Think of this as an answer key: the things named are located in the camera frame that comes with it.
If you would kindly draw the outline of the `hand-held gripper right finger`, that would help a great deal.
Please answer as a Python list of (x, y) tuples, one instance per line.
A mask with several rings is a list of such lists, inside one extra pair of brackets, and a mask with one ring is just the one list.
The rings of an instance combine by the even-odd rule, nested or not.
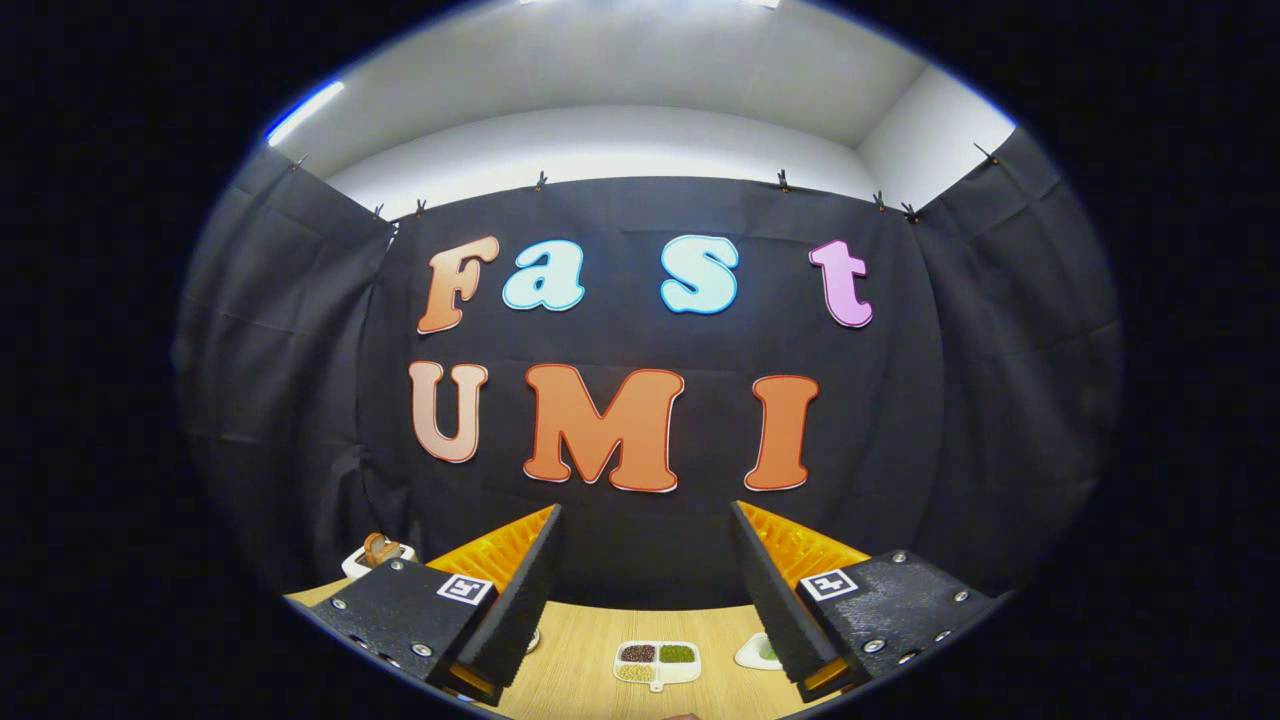
[(756, 615), (801, 701), (896, 673), (998, 609), (910, 550), (868, 555), (758, 506), (730, 506)]

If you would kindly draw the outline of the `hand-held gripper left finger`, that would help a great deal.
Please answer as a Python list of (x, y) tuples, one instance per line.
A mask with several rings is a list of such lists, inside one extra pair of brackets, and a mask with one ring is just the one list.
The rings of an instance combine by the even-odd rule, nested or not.
[(416, 683), (497, 705), (556, 584), (561, 515), (553, 503), (430, 562), (389, 559), (310, 619)]

